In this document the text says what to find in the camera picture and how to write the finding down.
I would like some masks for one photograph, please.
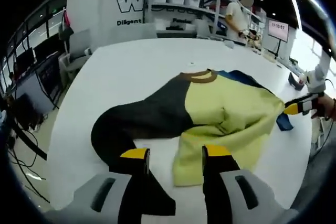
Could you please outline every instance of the gray chair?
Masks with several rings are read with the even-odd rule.
[[[68,81],[72,81],[77,72],[84,66],[91,56],[91,35],[90,30],[83,30],[72,34],[69,39],[69,53],[58,59],[61,81],[66,87]]]
[[[157,37],[154,23],[115,26],[102,32],[100,46],[139,39],[155,39]]]

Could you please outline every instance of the window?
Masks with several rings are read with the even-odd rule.
[[[44,6],[40,8],[36,13],[34,13],[28,20],[28,30],[31,31],[37,24],[46,18],[47,7]]]
[[[308,48],[313,48],[314,39],[303,31],[298,30],[296,33],[296,38]]]
[[[330,71],[336,76],[336,62],[333,58],[330,59]]]
[[[319,43],[317,43],[315,40],[314,40],[314,44],[313,44],[313,52],[318,57],[322,56],[322,46]]]
[[[49,3],[49,14],[56,14],[67,5],[67,0],[51,0]]]
[[[34,48],[47,39],[46,23],[43,23],[40,27],[36,28],[29,34],[29,45]]]
[[[24,39],[16,48],[16,56],[23,54],[28,49],[27,38]]]
[[[9,86],[12,81],[9,78],[9,73],[13,72],[13,65],[14,65],[14,55],[10,55],[8,57],[8,65],[7,65],[7,60],[5,58],[5,62],[2,66],[2,72],[0,73],[0,83],[2,85],[2,89],[5,91],[6,90],[6,86]]]
[[[298,61],[298,65],[303,71],[313,70],[320,61],[320,58],[313,54],[312,50],[299,39],[294,40],[290,55],[291,58]]]
[[[7,55],[10,55],[14,50],[14,39],[8,43]]]
[[[63,17],[63,10],[61,10],[58,13],[55,13],[53,17],[48,21],[50,37],[58,33],[58,27],[62,22],[62,17]]]

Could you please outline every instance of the white table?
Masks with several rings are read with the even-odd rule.
[[[181,71],[206,68],[241,70],[285,102],[307,92],[289,85],[287,69],[248,48],[229,49],[218,41],[164,38],[99,48],[77,75],[55,121],[47,160],[51,205],[55,209],[66,206],[78,187],[108,171],[90,140],[93,124],[104,111],[146,98]],[[301,186],[311,142],[310,117],[296,115],[290,121],[295,128],[287,132],[275,124],[255,170],[285,208]],[[150,169],[176,201],[176,216],[143,216],[143,223],[206,223],[202,187],[173,187],[171,170],[178,139],[135,142],[137,147],[151,149]]]

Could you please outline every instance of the monitor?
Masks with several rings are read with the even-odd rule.
[[[288,24],[270,19],[268,21],[268,35],[287,42]]]
[[[27,69],[34,64],[35,58],[33,54],[33,49],[29,48],[24,53],[20,54],[16,57],[16,65],[17,65],[17,75],[20,76]]]
[[[37,45],[34,51],[37,62],[41,62],[55,52],[65,52],[64,42],[59,39],[58,34],[55,34]]]

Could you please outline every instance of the brown collar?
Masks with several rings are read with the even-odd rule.
[[[206,78],[206,79],[193,78],[197,76],[204,76],[207,73],[211,73],[211,76],[209,78]],[[197,72],[197,73],[180,73],[178,76],[185,80],[194,82],[194,83],[209,83],[209,82],[213,82],[214,80],[216,80],[217,73],[211,69],[207,69],[205,71]]]

